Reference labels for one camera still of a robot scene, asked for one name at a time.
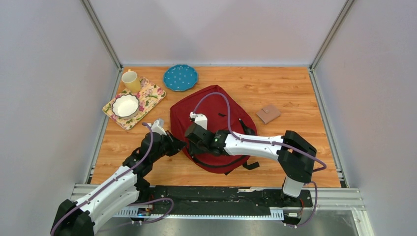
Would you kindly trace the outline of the brown leather wallet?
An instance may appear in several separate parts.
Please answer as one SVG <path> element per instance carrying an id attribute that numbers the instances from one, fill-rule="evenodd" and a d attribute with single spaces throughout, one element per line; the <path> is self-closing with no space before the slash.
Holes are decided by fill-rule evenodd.
<path id="1" fill-rule="evenodd" d="M 267 105 L 256 112 L 263 124 L 268 124 L 271 121 L 281 116 L 281 112 L 274 105 Z"/>

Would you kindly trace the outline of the red backpack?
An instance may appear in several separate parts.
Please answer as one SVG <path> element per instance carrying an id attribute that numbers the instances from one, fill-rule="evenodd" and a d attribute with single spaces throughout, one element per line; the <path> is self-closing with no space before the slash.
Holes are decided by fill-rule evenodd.
<path id="1" fill-rule="evenodd" d="M 241 134 L 257 135 L 257 128 L 251 116 L 219 85 L 203 88 L 170 108 L 171 133 L 178 139 L 188 143 L 185 131 L 190 126 L 189 115 L 198 102 L 207 94 L 218 92 L 226 96 L 231 108 L 231 128 Z M 198 114 L 203 114 L 208 119 L 208 130 L 228 130 L 228 109 L 224 98 L 220 95 L 211 95 L 206 98 L 197 108 Z M 189 154 L 189 146 L 182 149 L 185 156 L 202 169 L 216 174 L 227 175 L 239 166 L 246 165 L 249 156 L 213 156 L 211 154 Z"/>

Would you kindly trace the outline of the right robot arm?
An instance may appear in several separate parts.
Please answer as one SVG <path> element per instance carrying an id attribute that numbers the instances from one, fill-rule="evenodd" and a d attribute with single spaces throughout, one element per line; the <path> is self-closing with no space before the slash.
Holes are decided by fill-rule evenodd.
<path id="1" fill-rule="evenodd" d="M 214 156 L 257 156 L 278 162 L 286 174 L 280 199 L 293 206 L 300 200 L 301 189 L 312 178 L 315 149 L 294 131 L 283 136 L 253 136 L 228 130 L 215 133 L 193 123 L 185 131 L 193 154 Z"/>

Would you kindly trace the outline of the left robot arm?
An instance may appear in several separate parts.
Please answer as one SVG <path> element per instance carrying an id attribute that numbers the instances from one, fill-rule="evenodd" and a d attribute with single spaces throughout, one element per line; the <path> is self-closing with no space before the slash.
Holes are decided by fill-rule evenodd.
<path id="1" fill-rule="evenodd" d="M 93 236 L 122 208 L 146 203 L 150 184 L 144 179 L 154 162 L 173 156 L 186 146 L 170 132 L 149 132 L 117 171 L 90 193 L 75 201 L 64 200 L 57 210 L 52 236 Z"/>

